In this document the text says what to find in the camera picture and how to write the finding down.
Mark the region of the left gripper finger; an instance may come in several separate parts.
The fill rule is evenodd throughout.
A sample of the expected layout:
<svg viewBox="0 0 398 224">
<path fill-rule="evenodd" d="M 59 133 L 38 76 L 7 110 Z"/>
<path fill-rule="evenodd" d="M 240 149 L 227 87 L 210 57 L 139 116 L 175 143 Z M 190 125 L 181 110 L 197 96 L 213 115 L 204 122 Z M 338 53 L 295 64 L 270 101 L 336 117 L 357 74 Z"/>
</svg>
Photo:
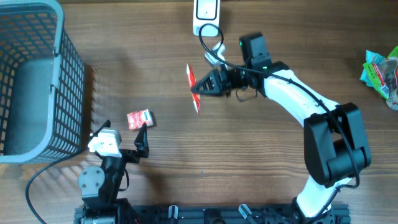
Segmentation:
<svg viewBox="0 0 398 224">
<path fill-rule="evenodd" d="M 111 122 L 110 122 L 110 120 L 107 119 L 99 129 L 97 129 L 95 132 L 90 134 L 90 139 L 97 137 L 97 135 L 100 133 L 100 131 L 102 131 L 104 128 L 109 128 L 110 126 L 111 126 Z"/>
<path fill-rule="evenodd" d="M 136 139 L 134 140 L 134 145 L 136 146 L 137 154 L 139 157 L 148 158 L 149 157 L 149 143 L 147 140 L 147 124 L 144 123 Z"/>
</svg>

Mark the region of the red Nescafe sachet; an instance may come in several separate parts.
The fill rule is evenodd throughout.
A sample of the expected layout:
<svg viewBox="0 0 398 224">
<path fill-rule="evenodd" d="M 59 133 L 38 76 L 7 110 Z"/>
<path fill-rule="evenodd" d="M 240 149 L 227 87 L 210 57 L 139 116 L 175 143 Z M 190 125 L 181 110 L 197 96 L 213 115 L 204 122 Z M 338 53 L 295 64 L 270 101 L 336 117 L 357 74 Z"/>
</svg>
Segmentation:
<svg viewBox="0 0 398 224">
<path fill-rule="evenodd" d="M 188 83 L 190 85 L 190 88 L 194 87 L 197 84 L 197 81 L 194 76 L 193 69 L 189 64 L 187 64 L 187 77 L 188 77 Z M 199 111 L 200 111 L 200 95 L 198 93 L 191 93 L 191 95 L 192 95 L 194 109 L 195 109 L 196 113 L 199 113 Z"/>
</svg>

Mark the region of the small red snack packet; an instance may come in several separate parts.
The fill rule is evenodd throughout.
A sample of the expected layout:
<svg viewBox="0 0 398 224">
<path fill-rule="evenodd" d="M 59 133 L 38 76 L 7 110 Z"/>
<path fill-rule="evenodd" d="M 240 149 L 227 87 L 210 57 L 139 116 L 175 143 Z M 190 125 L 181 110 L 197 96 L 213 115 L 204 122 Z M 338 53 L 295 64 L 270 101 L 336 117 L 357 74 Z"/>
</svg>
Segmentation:
<svg viewBox="0 0 398 224">
<path fill-rule="evenodd" d="M 148 109 L 128 113 L 127 121 L 131 131 L 140 129 L 143 124 L 146 124 L 147 127 L 154 125 L 152 113 Z"/>
</svg>

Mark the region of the teal white tissue packet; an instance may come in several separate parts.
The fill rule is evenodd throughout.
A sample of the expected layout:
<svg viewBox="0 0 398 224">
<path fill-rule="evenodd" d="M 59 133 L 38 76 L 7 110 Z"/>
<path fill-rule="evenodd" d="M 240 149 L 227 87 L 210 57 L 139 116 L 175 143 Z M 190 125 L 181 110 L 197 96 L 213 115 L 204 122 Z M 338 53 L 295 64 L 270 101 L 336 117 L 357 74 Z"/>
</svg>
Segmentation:
<svg viewBox="0 0 398 224">
<path fill-rule="evenodd" d="M 363 72 L 360 76 L 360 80 L 365 82 L 365 84 L 371 88 L 374 88 L 374 85 L 369 77 L 369 72 L 372 72 L 373 65 L 379 65 L 386 58 L 378 53 L 372 52 L 370 50 L 366 51 L 366 62 L 364 64 Z"/>
</svg>

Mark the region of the green snack packet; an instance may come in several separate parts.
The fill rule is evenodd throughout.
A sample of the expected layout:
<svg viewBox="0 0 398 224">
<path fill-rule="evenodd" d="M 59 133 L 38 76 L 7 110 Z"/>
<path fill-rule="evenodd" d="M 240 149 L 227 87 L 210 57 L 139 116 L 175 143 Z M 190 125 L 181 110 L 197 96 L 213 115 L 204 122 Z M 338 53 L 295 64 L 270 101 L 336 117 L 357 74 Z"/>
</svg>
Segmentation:
<svg viewBox="0 0 398 224">
<path fill-rule="evenodd" d="M 397 47 L 379 65 L 373 65 L 373 69 L 369 77 L 374 89 L 387 100 L 389 93 L 397 89 Z"/>
</svg>

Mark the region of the green lid jar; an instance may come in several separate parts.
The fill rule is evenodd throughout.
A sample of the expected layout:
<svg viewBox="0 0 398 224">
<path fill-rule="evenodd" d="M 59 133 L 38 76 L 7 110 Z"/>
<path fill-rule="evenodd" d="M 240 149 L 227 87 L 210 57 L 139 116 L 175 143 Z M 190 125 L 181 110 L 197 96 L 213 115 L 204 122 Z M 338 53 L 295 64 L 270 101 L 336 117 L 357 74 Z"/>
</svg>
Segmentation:
<svg viewBox="0 0 398 224">
<path fill-rule="evenodd" d="M 392 90 L 389 93 L 389 97 L 386 100 L 386 104 L 388 107 L 390 107 L 392 110 L 397 111 L 398 110 L 398 96 L 397 96 L 397 91 L 398 89 Z"/>
</svg>

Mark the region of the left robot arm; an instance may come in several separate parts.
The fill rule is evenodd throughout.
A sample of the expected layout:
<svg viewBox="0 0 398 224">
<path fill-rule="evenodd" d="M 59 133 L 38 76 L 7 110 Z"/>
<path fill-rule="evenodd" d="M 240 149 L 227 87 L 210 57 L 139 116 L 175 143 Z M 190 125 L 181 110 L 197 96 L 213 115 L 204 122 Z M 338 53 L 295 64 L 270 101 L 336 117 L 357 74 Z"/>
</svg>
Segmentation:
<svg viewBox="0 0 398 224">
<path fill-rule="evenodd" d="M 135 150 L 120 149 L 121 135 L 107 120 L 90 136 L 88 148 L 101 159 L 100 166 L 89 166 L 78 177 L 83 206 L 77 208 L 74 223 L 139 223 L 137 212 L 126 198 L 118 198 L 121 182 L 128 177 L 126 165 L 138 164 L 149 157 L 147 125 L 144 123 L 134 140 Z"/>
</svg>

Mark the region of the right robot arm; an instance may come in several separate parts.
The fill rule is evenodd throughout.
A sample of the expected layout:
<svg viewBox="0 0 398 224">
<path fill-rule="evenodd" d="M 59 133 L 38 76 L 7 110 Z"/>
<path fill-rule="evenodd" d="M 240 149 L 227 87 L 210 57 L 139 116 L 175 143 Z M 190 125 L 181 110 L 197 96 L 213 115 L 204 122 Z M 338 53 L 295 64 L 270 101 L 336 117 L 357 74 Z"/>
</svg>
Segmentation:
<svg viewBox="0 0 398 224">
<path fill-rule="evenodd" d="M 264 219 L 284 223 L 340 223 L 332 201 L 342 189 L 355 189 L 360 172 L 371 163 L 371 153 L 359 108 L 322 97 L 301 82 L 283 62 L 273 62 L 264 36 L 257 32 L 241 36 L 244 63 L 234 65 L 223 57 L 224 45 L 206 50 L 213 66 L 201 80 L 187 66 L 195 109 L 202 96 L 228 96 L 253 88 L 280 104 L 303 127 L 304 161 L 309 173 L 303 190 L 287 212 L 265 208 Z"/>
</svg>

